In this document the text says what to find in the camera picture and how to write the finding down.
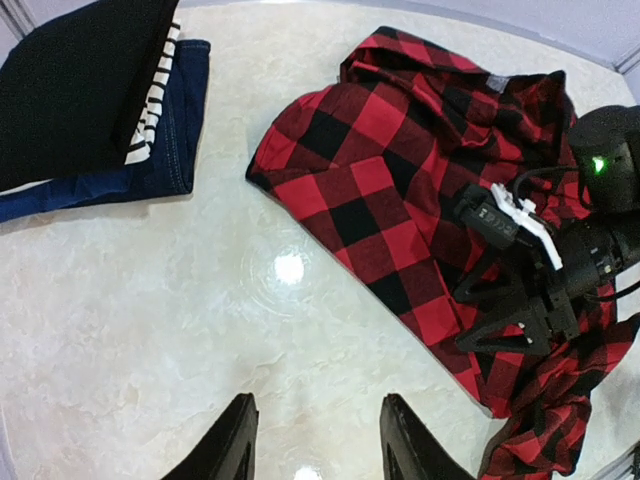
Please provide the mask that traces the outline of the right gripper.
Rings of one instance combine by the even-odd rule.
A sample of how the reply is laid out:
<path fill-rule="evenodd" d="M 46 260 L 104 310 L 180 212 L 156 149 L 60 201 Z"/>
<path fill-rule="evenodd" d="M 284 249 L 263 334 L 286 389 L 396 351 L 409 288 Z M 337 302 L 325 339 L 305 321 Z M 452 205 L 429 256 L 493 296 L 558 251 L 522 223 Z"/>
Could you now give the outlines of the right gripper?
<path fill-rule="evenodd" d="M 557 234 L 555 246 L 562 262 L 559 269 L 533 248 L 485 249 L 456 285 L 453 297 L 459 303 L 506 300 L 456 338 L 461 351 L 548 355 L 549 339 L 579 335 L 573 300 L 606 303 L 639 290 L 634 283 L 614 294 L 597 293 L 639 264 L 637 219 L 575 221 Z"/>

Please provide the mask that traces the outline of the red black plaid shirt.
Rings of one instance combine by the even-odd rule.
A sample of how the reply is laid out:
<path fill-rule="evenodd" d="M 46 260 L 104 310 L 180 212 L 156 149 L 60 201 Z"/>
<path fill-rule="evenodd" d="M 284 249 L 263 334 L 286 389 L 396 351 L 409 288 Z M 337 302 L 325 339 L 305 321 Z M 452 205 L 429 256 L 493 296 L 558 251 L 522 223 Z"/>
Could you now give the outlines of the red black plaid shirt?
<path fill-rule="evenodd" d="M 571 475 L 593 389 L 631 348 L 639 320 L 578 302 L 580 334 L 549 354 L 465 353 L 458 334 L 484 316 L 453 289 L 486 251 L 454 217 L 459 190 L 573 166 L 576 113 L 563 71 L 501 77 L 382 26 L 271 124 L 246 172 L 505 420 L 486 479 Z"/>

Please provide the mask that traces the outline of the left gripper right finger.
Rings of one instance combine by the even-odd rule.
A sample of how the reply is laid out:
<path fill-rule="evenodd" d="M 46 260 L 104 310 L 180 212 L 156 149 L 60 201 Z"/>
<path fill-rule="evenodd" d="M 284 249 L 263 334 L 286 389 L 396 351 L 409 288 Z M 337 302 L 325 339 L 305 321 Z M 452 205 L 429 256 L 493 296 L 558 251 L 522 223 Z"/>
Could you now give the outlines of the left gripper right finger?
<path fill-rule="evenodd" d="M 380 438 L 386 480 L 471 480 L 397 394 L 382 402 Z"/>

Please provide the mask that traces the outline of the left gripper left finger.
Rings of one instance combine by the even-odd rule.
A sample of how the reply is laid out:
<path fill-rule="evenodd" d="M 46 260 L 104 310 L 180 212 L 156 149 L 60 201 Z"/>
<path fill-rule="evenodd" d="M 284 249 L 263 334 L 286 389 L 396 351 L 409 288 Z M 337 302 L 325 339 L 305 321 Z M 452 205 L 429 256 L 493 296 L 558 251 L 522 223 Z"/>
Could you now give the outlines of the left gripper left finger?
<path fill-rule="evenodd" d="M 191 452 L 162 480 L 254 479 L 258 422 L 254 395 L 236 395 Z"/>

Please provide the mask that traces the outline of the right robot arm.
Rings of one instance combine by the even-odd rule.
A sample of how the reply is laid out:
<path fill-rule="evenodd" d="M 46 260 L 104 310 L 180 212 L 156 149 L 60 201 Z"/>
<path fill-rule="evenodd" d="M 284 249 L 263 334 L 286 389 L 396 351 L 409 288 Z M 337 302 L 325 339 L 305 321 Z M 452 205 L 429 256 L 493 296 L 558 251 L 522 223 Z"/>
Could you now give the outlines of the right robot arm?
<path fill-rule="evenodd" d="M 579 336 L 574 303 L 614 302 L 636 290 L 596 290 L 639 262 L 639 109 L 593 110 L 569 130 L 576 161 L 530 170 L 512 187 L 470 184 L 455 215 L 488 247 L 456 286 L 454 299 L 486 308 L 456 339 L 464 352 L 546 355 L 555 341 Z M 588 216 L 553 231 L 520 196 L 522 184 L 544 174 L 578 175 L 578 200 Z"/>

